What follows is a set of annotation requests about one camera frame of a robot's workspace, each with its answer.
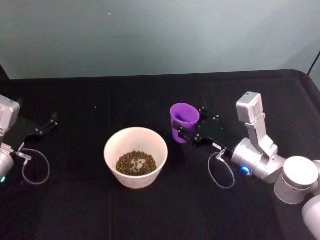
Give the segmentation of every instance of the black tablecloth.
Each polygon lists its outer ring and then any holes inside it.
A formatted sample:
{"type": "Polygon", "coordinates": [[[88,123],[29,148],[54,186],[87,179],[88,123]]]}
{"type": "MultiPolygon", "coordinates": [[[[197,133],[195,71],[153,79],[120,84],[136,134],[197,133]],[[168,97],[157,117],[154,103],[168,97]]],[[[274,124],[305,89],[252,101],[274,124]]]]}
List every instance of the black tablecloth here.
{"type": "MultiPolygon", "coordinates": [[[[232,165],[235,187],[218,188],[207,169],[214,149],[174,142],[169,114],[178,102],[204,106],[244,138],[236,102],[246,91],[259,92],[279,154],[319,159],[320,94],[301,72],[30,79],[1,86],[0,94],[24,99],[22,117],[44,123],[59,114],[58,129],[27,146],[47,156],[49,181],[29,186],[17,161],[0,185],[1,240],[313,239],[303,223],[304,204],[280,202],[273,185],[232,165]],[[108,138],[133,126],[158,132],[169,151],[157,180],[140,190],[123,187],[103,156],[108,138]]],[[[40,162],[32,164],[42,168],[40,162]]],[[[228,180],[223,166],[217,169],[228,180]]]]}

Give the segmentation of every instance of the blue led light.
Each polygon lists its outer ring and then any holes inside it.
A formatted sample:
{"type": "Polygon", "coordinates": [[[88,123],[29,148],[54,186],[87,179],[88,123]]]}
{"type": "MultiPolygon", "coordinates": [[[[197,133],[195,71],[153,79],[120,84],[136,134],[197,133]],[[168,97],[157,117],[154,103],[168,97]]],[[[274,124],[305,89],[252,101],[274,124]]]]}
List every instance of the blue led light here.
{"type": "Polygon", "coordinates": [[[244,172],[245,174],[249,174],[251,172],[250,169],[246,166],[241,167],[241,171],[244,172]]]}

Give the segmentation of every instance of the kibble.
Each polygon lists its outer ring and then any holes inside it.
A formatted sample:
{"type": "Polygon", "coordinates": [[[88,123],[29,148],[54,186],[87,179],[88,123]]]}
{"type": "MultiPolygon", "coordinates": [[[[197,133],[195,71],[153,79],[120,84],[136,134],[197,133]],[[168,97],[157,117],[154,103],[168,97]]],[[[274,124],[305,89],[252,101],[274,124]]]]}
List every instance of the kibble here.
{"type": "Polygon", "coordinates": [[[121,156],[115,169],[125,175],[142,176],[156,170],[157,165],[152,155],[141,151],[133,151],[121,156]],[[138,162],[142,164],[142,167],[138,168],[138,162]]]}

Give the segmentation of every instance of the plastic cup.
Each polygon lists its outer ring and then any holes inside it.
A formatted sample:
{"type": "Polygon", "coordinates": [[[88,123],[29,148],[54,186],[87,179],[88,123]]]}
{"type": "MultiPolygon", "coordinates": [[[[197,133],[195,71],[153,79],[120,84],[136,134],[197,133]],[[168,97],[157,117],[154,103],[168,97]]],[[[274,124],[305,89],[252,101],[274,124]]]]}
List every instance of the plastic cup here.
{"type": "Polygon", "coordinates": [[[143,127],[125,128],[115,133],[104,147],[104,160],[118,181],[130,189],[142,189],[158,177],[168,157],[165,140],[155,131],[143,127]],[[152,155],[157,169],[142,176],[129,176],[116,170],[120,157],[127,153],[145,152],[152,155]]]}
{"type": "Polygon", "coordinates": [[[178,130],[173,128],[173,122],[175,121],[184,128],[193,132],[195,131],[200,119],[198,110],[187,103],[176,103],[171,107],[170,115],[173,139],[180,144],[185,144],[187,141],[178,137],[178,130]]]}

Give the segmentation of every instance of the purple cup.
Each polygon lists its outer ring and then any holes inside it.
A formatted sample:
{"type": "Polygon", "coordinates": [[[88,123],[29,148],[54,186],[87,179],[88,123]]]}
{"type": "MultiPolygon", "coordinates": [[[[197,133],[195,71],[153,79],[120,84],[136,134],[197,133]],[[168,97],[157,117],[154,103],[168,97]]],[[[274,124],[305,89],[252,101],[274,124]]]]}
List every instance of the purple cup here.
{"type": "Polygon", "coordinates": [[[187,143],[186,140],[178,137],[178,130],[173,128],[173,122],[175,121],[184,128],[193,132],[196,129],[197,123],[200,119],[198,110],[194,106],[186,103],[176,103],[171,107],[170,115],[173,139],[180,144],[187,143]]]}

